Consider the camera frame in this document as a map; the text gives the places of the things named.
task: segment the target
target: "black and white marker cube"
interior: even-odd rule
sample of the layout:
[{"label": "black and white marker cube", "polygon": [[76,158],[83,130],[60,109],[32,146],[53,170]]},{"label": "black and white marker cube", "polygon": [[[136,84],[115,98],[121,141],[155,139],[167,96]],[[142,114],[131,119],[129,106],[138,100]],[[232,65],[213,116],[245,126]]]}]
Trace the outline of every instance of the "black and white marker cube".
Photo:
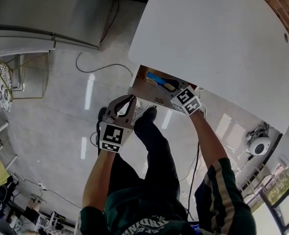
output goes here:
[{"label": "black and white marker cube", "polygon": [[101,122],[100,148],[118,153],[131,133],[132,129]]},{"label": "black and white marker cube", "polygon": [[187,115],[191,115],[202,106],[196,92],[190,85],[182,90],[170,102],[178,111]]}]

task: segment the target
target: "black cable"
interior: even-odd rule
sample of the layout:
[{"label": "black cable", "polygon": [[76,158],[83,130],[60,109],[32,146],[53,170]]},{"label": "black cable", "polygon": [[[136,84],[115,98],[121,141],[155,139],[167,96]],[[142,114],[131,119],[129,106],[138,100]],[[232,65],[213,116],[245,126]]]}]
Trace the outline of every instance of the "black cable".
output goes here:
[{"label": "black cable", "polygon": [[[114,23],[114,21],[115,21],[116,16],[117,16],[118,13],[119,13],[119,10],[120,10],[120,0],[117,0],[117,1],[118,1],[118,5],[117,5],[117,10],[116,10],[115,16],[114,16],[113,20],[111,21],[109,27],[106,29],[106,31],[105,31],[105,33],[104,33],[104,36],[103,36],[103,38],[102,38],[101,41],[100,41],[100,44],[101,44],[101,43],[103,42],[103,40],[106,38],[107,34],[109,33],[110,28],[112,27],[112,25],[113,25],[113,23]],[[76,58],[76,68],[77,68],[77,70],[79,70],[80,72],[83,72],[83,73],[92,73],[92,72],[99,71],[99,70],[102,70],[102,69],[105,69],[105,68],[108,68],[108,67],[111,67],[111,66],[122,66],[122,67],[124,67],[125,69],[127,69],[127,70],[129,71],[129,73],[131,74],[131,77],[133,77],[133,73],[130,71],[130,69],[129,69],[127,66],[121,65],[121,64],[110,64],[110,65],[107,65],[107,66],[104,66],[104,67],[100,67],[100,68],[95,69],[95,70],[92,70],[92,71],[84,71],[84,70],[82,70],[82,69],[80,69],[80,68],[78,67],[78,59],[79,59],[79,57],[80,57],[81,54],[82,54],[82,53],[80,53],[80,54],[78,55],[78,57]]]},{"label": "black cable", "polygon": [[102,70],[102,69],[105,69],[105,68],[108,68],[108,67],[111,67],[111,66],[122,66],[122,67],[124,67],[125,69],[127,69],[128,72],[130,73],[131,77],[133,77],[133,73],[130,71],[130,69],[129,69],[127,66],[121,65],[121,64],[110,64],[110,65],[103,66],[103,67],[101,67],[101,68],[98,68],[98,69],[95,69],[95,70],[92,70],[92,71],[84,71],[84,70],[82,70],[82,69],[80,69],[80,68],[78,67],[78,59],[79,59],[79,57],[81,56],[81,54],[82,54],[82,53],[80,53],[80,54],[77,56],[77,58],[76,58],[76,68],[77,68],[77,70],[79,70],[80,72],[83,72],[83,73],[92,73],[92,72],[99,71],[99,70]]},{"label": "black cable", "polygon": [[[45,189],[44,189],[43,191],[50,191],[50,192],[52,192],[52,193],[58,195],[59,197],[63,198],[60,194],[56,193],[55,191],[52,191],[52,190],[45,190]],[[71,201],[68,201],[66,198],[63,198],[63,199],[64,199],[65,201],[69,202],[70,204],[72,204],[73,206],[76,206],[76,207],[78,207],[78,208],[81,209],[81,207],[79,207],[79,206],[73,204]]]},{"label": "black cable", "polygon": [[120,0],[117,0],[117,10],[116,10],[116,13],[115,13],[114,18],[113,18],[113,20],[111,21],[110,25],[107,27],[107,29],[106,29],[106,31],[105,31],[105,33],[104,33],[104,35],[103,35],[103,38],[102,38],[101,41],[100,41],[100,44],[101,44],[101,43],[103,42],[103,40],[106,38],[107,33],[109,33],[109,30],[110,30],[110,28],[112,27],[112,24],[114,23],[115,18],[116,18],[116,16],[117,16],[117,14],[119,13],[119,10],[120,10]]},{"label": "black cable", "polygon": [[190,211],[189,211],[188,209],[186,209],[186,210],[187,210],[187,212],[188,212],[190,218],[194,221],[193,216],[191,215]]},{"label": "black cable", "polygon": [[[40,187],[39,184],[36,184],[35,182],[32,182],[32,181],[30,181],[30,180],[28,180],[28,179],[22,180],[22,179],[20,178],[20,176],[18,176],[17,173],[15,173],[15,175],[16,175],[16,176],[17,176],[17,177],[18,177],[22,182],[26,182],[26,181],[28,181],[28,182],[31,182],[31,183],[33,183],[34,185],[37,185],[37,186]],[[69,202],[69,203],[72,204],[73,206],[76,206],[76,207],[78,207],[78,208],[81,209],[81,207],[79,207],[79,206],[73,204],[71,201],[68,201],[66,198],[62,197],[60,194],[56,193],[55,191],[48,190],[48,189],[41,189],[41,190],[39,190],[39,191],[41,192],[41,196],[40,196],[40,197],[42,197],[42,195],[43,195],[43,191],[50,191],[50,192],[52,192],[52,193],[58,195],[59,197],[63,198],[65,201]]]},{"label": "black cable", "polygon": [[246,163],[248,163],[249,161],[250,161],[250,160],[247,160],[247,162],[244,163],[244,165],[242,166],[242,168],[244,168],[244,166],[246,165]]},{"label": "black cable", "polygon": [[194,175],[195,175],[195,171],[197,170],[197,165],[198,165],[198,159],[199,159],[199,151],[200,151],[200,146],[199,146],[199,141],[198,141],[198,151],[197,151],[197,160],[195,162],[195,167],[193,170],[193,179],[192,179],[192,184],[190,186],[190,191],[189,191],[189,196],[188,196],[188,213],[187,213],[187,219],[188,219],[188,215],[190,214],[189,209],[190,209],[190,197],[192,195],[192,189],[193,189],[193,180],[194,180]]},{"label": "black cable", "polygon": [[18,194],[13,195],[13,201],[12,201],[12,202],[14,202],[15,198],[16,198],[19,194],[21,194],[21,192],[18,192]]},{"label": "black cable", "polygon": [[95,146],[96,148],[98,148],[98,146],[97,146],[96,144],[94,144],[94,143],[92,142],[92,140],[91,140],[92,135],[95,134],[95,133],[97,133],[97,132],[95,131],[95,132],[93,132],[93,133],[91,134],[91,136],[90,136],[90,143],[91,143],[93,146]]}]

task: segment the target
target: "power cord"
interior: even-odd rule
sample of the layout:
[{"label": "power cord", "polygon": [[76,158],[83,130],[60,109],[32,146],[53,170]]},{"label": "power cord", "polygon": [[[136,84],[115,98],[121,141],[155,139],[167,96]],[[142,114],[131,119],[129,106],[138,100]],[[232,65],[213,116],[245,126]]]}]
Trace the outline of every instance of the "power cord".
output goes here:
[{"label": "power cord", "polygon": [[13,202],[14,202],[15,198],[16,198],[19,194],[21,194],[21,192],[18,192],[18,194],[13,195]]},{"label": "power cord", "polygon": [[85,70],[82,70],[81,68],[78,67],[78,59],[79,57],[81,56],[82,53],[80,53],[77,58],[76,58],[76,68],[77,70],[79,70],[80,72],[83,72],[83,73],[93,73],[93,72],[96,72],[96,71],[99,71],[99,70],[102,70],[102,69],[105,69],[105,68],[108,68],[108,67],[111,67],[111,66],[122,66],[124,67],[125,69],[128,70],[128,72],[130,73],[131,77],[133,77],[133,73],[131,72],[131,70],[125,66],[125,65],[121,65],[121,64],[110,64],[110,65],[106,65],[106,66],[103,66],[103,67],[100,67],[100,68],[97,68],[95,70],[91,70],[91,71],[85,71]]},{"label": "power cord", "polygon": [[119,10],[120,10],[120,0],[117,0],[117,10],[116,10],[116,13],[115,13],[114,18],[113,18],[113,20],[111,21],[110,25],[109,25],[108,28],[106,29],[106,31],[105,31],[105,33],[104,33],[104,36],[103,36],[103,38],[102,38],[101,41],[100,41],[100,44],[102,44],[103,40],[104,40],[105,37],[107,36],[107,33],[109,33],[109,30],[110,30],[110,28],[112,27],[112,24],[114,23],[115,18],[116,18],[116,16],[117,16],[117,14],[119,13]]},{"label": "power cord", "polygon": [[[32,184],[34,184],[34,185],[37,185],[37,186],[39,186],[39,187],[42,187],[40,184],[37,184],[37,183],[35,183],[35,182],[32,182],[32,181],[30,181],[30,180],[28,180],[28,179],[24,179],[24,180],[22,180],[21,177],[18,176],[17,173],[15,173],[15,175],[16,175],[16,176],[17,176],[17,177],[18,177],[22,182],[26,182],[26,181],[28,181],[28,182],[30,182],[30,183],[32,183]],[[41,189],[41,190],[39,190],[39,191],[41,192],[41,196],[40,196],[40,197],[42,197],[42,195],[43,195],[43,191],[50,191],[50,192],[52,192],[52,193],[58,195],[59,197],[63,198],[65,201],[69,202],[69,203],[72,204],[73,206],[76,206],[76,207],[78,207],[78,208],[81,209],[81,207],[79,207],[78,205],[73,204],[71,201],[68,201],[66,198],[62,197],[60,194],[56,193],[55,191],[52,191],[52,190],[49,190],[49,189]]]},{"label": "power cord", "polygon": [[97,132],[95,131],[95,132],[93,132],[93,133],[91,134],[91,136],[90,136],[90,143],[91,143],[93,146],[95,146],[96,148],[98,148],[98,146],[97,146],[96,144],[94,144],[94,143],[92,142],[92,140],[91,140],[93,134],[97,134]]},{"label": "power cord", "polygon": [[[113,18],[113,20],[111,21],[109,27],[106,29],[105,33],[104,33],[104,36],[103,38],[101,39],[100,41],[100,44],[103,42],[103,40],[106,38],[107,34],[109,33],[109,30],[110,28],[112,27],[114,21],[115,21],[115,18],[116,16],[118,15],[119,13],[119,10],[120,10],[120,0],[117,0],[118,1],[118,6],[117,6],[117,10],[116,10],[116,13],[115,13],[115,16]],[[122,66],[124,67],[126,70],[128,70],[128,72],[130,73],[131,77],[133,77],[133,73],[131,72],[131,70],[125,66],[125,65],[122,65],[122,64],[110,64],[110,65],[106,65],[106,66],[103,66],[103,67],[100,67],[100,68],[97,68],[95,70],[92,70],[92,71],[85,71],[85,70],[82,70],[81,68],[78,67],[78,59],[79,57],[81,56],[82,53],[80,53],[77,58],[76,58],[76,68],[77,70],[79,70],[80,72],[83,72],[83,73],[93,73],[93,72],[96,72],[96,71],[99,71],[99,70],[102,70],[102,69],[105,69],[105,68],[108,68],[108,67],[111,67],[111,66]]]},{"label": "power cord", "polygon": [[242,170],[244,168],[244,166],[246,165],[246,163],[248,163],[250,160],[252,160],[252,158],[254,157],[254,155],[250,155],[250,157],[248,158],[248,160],[244,163],[244,165],[242,166],[242,168],[240,168],[239,170],[234,171],[234,173],[239,172],[240,170]]},{"label": "power cord", "polygon": [[188,216],[190,214],[190,212],[189,212],[189,209],[190,209],[190,197],[192,195],[193,180],[194,180],[195,171],[197,170],[197,165],[198,165],[199,151],[200,151],[200,146],[199,146],[199,141],[198,141],[197,162],[195,163],[195,167],[194,167],[194,170],[193,170],[193,179],[192,179],[192,184],[190,185],[190,191],[189,191],[189,196],[188,196],[187,219],[188,219]]},{"label": "power cord", "polygon": [[194,221],[193,216],[191,215],[190,211],[189,211],[188,209],[186,209],[186,210],[187,210],[187,212],[188,212],[190,218]]},{"label": "power cord", "polygon": [[192,162],[192,164],[190,165],[190,167],[189,167],[189,169],[188,169],[188,173],[187,173],[187,175],[183,178],[183,179],[181,179],[181,180],[179,180],[179,182],[182,182],[182,181],[184,181],[186,178],[188,178],[188,176],[189,176],[189,174],[190,174],[190,169],[191,169],[191,167],[193,166],[193,163],[195,162],[195,159],[197,158],[197,153],[195,154],[195,157],[194,157],[194,159],[193,159],[193,162]]}]

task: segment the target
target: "blue object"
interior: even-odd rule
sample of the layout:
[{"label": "blue object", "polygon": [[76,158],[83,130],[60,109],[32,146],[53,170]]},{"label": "blue object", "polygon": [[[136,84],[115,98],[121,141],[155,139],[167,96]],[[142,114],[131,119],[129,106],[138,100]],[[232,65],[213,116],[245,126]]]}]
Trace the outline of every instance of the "blue object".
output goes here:
[{"label": "blue object", "polygon": [[191,226],[191,228],[193,228],[193,230],[194,230],[194,232],[196,233],[196,234],[200,234],[200,225],[199,224],[197,224],[197,225],[190,225]]},{"label": "blue object", "polygon": [[154,75],[151,72],[148,72],[148,74],[146,76],[147,76],[147,78],[151,78],[152,80],[154,80],[158,84],[161,84],[161,85],[165,85],[166,84],[166,81],[164,79],[160,78],[159,76]]}]

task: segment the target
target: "white table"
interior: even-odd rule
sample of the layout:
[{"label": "white table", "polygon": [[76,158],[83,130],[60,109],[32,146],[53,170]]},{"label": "white table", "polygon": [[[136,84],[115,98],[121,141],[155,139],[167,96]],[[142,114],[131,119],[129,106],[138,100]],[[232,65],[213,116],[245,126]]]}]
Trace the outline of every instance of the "white table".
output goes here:
[{"label": "white table", "polygon": [[149,0],[129,58],[287,130],[289,35],[264,0]]}]

